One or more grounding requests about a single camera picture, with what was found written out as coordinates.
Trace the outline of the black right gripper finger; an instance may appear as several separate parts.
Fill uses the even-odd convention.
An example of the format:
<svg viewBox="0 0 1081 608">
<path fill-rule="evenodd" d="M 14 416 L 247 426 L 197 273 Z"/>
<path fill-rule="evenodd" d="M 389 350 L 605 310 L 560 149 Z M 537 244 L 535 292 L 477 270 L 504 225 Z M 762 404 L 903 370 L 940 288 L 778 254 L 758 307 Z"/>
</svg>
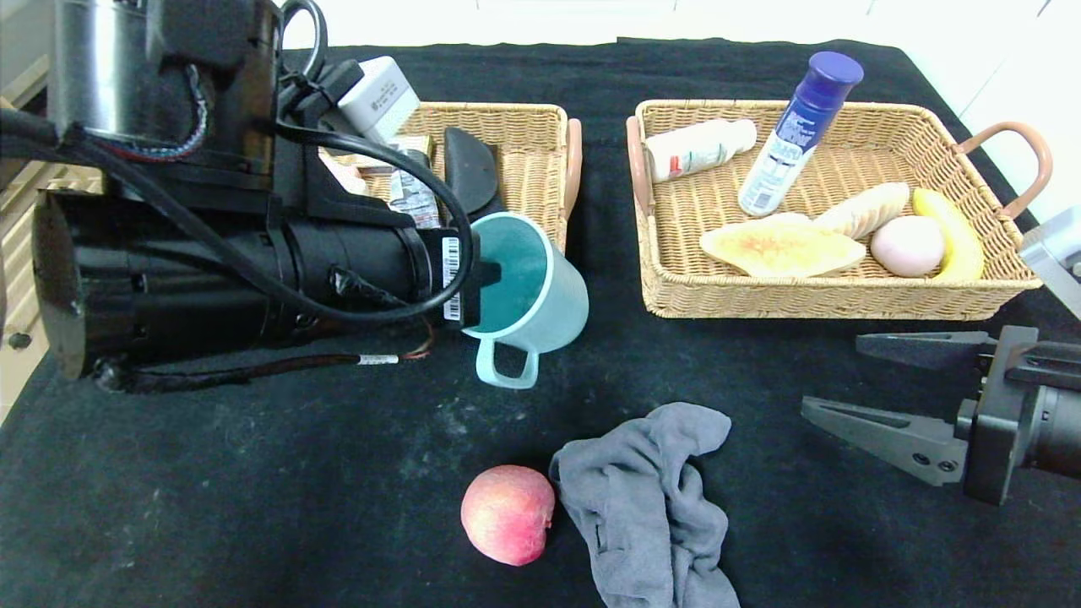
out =
<svg viewBox="0 0 1081 608">
<path fill-rule="evenodd" d="M 858 353 L 929 370 L 973 368 L 997 349 L 997 340 L 984 331 L 860 334 Z"/>
<path fill-rule="evenodd" d="M 838 439 L 933 487 L 960 483 L 967 442 L 955 424 L 909 413 L 804 396 L 801 415 Z"/>
</svg>

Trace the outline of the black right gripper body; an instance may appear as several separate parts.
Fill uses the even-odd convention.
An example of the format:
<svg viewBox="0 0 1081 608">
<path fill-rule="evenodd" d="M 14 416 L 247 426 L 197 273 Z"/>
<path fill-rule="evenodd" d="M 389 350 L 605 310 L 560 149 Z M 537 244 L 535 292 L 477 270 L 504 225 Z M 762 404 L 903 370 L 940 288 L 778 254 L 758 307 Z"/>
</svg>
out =
<svg viewBox="0 0 1081 608">
<path fill-rule="evenodd" d="M 1000 507 L 1015 470 L 1080 477 L 1077 343 L 1004 327 L 970 418 L 963 491 Z"/>
</svg>

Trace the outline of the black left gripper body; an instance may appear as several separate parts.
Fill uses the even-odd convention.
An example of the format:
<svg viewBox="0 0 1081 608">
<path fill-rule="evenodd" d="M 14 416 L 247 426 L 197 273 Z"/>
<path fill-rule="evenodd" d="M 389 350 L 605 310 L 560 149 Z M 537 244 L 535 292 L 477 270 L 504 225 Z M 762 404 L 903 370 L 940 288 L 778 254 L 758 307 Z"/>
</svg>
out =
<svg viewBox="0 0 1081 608">
<path fill-rule="evenodd" d="M 468 320 L 468 236 L 452 227 L 356 227 L 356 315 L 364 323 Z"/>
</svg>

